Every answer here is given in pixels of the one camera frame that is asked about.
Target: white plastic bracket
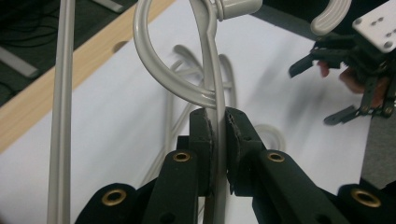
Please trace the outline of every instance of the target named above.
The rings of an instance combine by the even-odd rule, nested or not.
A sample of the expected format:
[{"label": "white plastic bracket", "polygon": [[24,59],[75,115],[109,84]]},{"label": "white plastic bracket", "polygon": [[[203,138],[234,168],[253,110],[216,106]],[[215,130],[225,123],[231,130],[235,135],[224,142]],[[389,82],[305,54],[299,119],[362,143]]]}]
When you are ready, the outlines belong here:
[{"label": "white plastic bracket", "polygon": [[344,19],[352,0],[330,0],[326,9],[311,22],[315,35],[326,35]]},{"label": "white plastic bracket", "polygon": [[391,0],[364,16],[352,26],[383,53],[396,48],[396,1]]}]

